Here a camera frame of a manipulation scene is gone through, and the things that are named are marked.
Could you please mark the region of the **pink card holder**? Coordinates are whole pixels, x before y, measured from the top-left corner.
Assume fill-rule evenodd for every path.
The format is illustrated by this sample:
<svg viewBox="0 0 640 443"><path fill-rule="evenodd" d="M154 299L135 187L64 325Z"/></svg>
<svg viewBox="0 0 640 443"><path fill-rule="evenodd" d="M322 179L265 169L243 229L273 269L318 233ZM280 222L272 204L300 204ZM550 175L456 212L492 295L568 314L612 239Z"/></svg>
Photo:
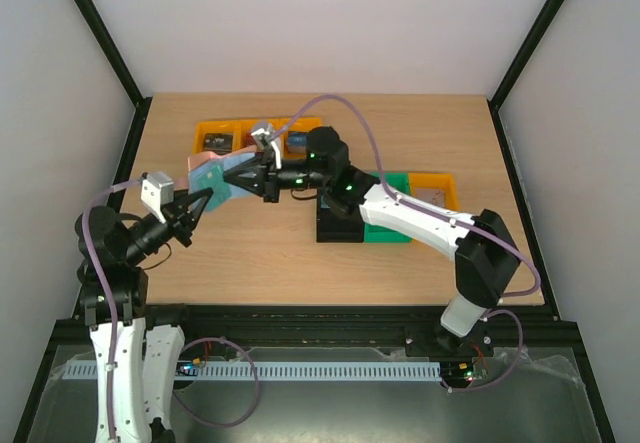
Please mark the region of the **pink card holder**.
<svg viewBox="0 0 640 443"><path fill-rule="evenodd" d="M252 196L252 193L224 181L224 172L247 162L256 155L256 147L238 150L224 155L203 151L191 155L188 160L188 187L190 193L210 188L213 195L204 211L215 211L228 200Z"/></svg>

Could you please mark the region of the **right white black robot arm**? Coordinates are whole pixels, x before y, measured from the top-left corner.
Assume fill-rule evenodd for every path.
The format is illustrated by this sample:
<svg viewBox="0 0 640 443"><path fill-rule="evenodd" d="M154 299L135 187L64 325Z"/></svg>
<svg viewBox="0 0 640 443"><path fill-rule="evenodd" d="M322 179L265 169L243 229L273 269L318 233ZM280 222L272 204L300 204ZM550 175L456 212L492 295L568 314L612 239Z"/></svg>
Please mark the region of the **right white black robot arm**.
<svg viewBox="0 0 640 443"><path fill-rule="evenodd" d="M445 255L454 264L457 294L443 311L433 340L450 355L466 348L473 328L497 306L520 265L502 218L491 210L478 216L456 212L394 190L381 175L354 167L348 146L331 127L308 134L302 160L283 159L269 136L264 129L255 132L261 150L225 170L225 182L269 203L278 202L283 190L316 189L335 216L360 218Z"/></svg>

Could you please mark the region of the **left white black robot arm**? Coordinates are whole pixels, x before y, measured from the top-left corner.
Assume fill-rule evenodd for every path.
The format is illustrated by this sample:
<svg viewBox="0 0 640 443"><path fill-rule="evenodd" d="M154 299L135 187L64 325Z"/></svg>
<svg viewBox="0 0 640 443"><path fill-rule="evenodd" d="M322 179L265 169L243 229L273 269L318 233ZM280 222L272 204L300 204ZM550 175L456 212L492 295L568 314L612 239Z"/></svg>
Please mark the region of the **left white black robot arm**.
<svg viewBox="0 0 640 443"><path fill-rule="evenodd" d="M126 215L105 205L114 185L94 197L78 217L75 231L84 261L80 316L88 328L96 361L98 442L173 442L170 422L173 378L185 342L174 305L165 316L148 316L148 275L144 260L171 240L191 244L211 199L210 189L182 191L157 214Z"/></svg>

